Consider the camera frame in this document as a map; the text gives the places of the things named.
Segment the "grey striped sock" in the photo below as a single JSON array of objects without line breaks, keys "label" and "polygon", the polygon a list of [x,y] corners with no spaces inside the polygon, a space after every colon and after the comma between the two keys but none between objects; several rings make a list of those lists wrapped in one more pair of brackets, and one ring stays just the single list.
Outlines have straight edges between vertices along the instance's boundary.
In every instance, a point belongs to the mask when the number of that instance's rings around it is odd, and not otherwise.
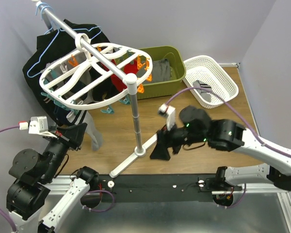
[{"label": "grey striped sock", "polygon": [[102,147],[103,137],[102,134],[96,129],[94,120],[88,111],[79,111],[75,114],[70,111],[66,116],[66,119],[72,125],[78,125],[80,123],[86,123],[86,133],[91,138],[91,147],[93,151],[97,151]]}]

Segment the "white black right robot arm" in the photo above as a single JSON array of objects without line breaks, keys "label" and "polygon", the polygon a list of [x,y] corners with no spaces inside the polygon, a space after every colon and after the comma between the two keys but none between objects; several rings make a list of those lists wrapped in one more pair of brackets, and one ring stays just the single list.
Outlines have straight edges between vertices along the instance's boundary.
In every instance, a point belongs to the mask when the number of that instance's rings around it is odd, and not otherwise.
[{"label": "white black right robot arm", "polygon": [[166,124],[156,132],[157,143],[151,159],[168,161],[169,148],[178,154],[185,146],[202,143],[215,150],[242,153],[262,161],[257,166],[219,167],[215,176],[199,183],[203,188],[228,191],[240,184],[269,183],[291,191],[291,149],[269,142],[233,120],[213,120],[205,110],[191,105],[179,113],[181,128],[175,123],[173,107],[162,105],[159,115],[166,117]]}]

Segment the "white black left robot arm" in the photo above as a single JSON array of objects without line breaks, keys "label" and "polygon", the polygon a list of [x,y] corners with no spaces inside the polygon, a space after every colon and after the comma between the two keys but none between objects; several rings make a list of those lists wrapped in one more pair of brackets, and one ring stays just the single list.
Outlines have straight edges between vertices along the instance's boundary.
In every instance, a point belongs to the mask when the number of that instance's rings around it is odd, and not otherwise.
[{"label": "white black left robot arm", "polygon": [[29,123],[29,133],[48,140],[43,153],[33,149],[20,151],[13,159],[9,174],[16,180],[7,191],[6,207],[13,222],[14,233],[56,233],[81,198],[99,187],[98,172],[84,166],[77,172],[68,191],[53,209],[39,219],[50,193],[45,185],[53,181],[69,150],[79,150],[87,128],[80,123],[67,128]]}]

